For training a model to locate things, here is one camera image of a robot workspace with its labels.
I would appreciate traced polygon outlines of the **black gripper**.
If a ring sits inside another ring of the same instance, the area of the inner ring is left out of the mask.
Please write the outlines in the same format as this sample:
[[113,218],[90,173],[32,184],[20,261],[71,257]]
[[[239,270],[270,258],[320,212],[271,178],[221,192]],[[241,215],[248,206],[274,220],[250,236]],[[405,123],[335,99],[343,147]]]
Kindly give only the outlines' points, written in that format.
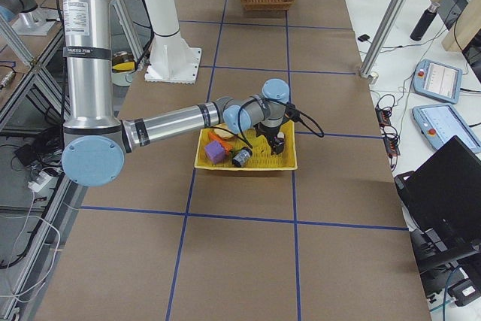
[[279,127],[256,125],[256,136],[263,136],[271,148],[271,155],[281,154],[285,147],[285,135]]

